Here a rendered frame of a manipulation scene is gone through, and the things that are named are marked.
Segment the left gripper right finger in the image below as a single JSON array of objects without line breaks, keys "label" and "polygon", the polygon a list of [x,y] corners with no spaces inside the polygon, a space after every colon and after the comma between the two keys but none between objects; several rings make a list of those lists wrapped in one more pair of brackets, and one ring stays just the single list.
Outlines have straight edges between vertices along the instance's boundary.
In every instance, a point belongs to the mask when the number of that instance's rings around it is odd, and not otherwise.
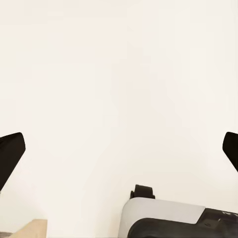
[{"label": "left gripper right finger", "polygon": [[227,132],[222,149],[238,172],[238,134]]}]

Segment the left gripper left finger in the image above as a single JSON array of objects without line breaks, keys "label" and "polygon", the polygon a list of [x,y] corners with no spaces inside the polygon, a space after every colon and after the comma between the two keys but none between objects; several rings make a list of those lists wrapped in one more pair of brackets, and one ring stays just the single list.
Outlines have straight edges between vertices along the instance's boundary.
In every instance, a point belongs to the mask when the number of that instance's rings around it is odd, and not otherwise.
[{"label": "left gripper left finger", "polygon": [[26,151],[21,132],[0,138],[0,191]]}]

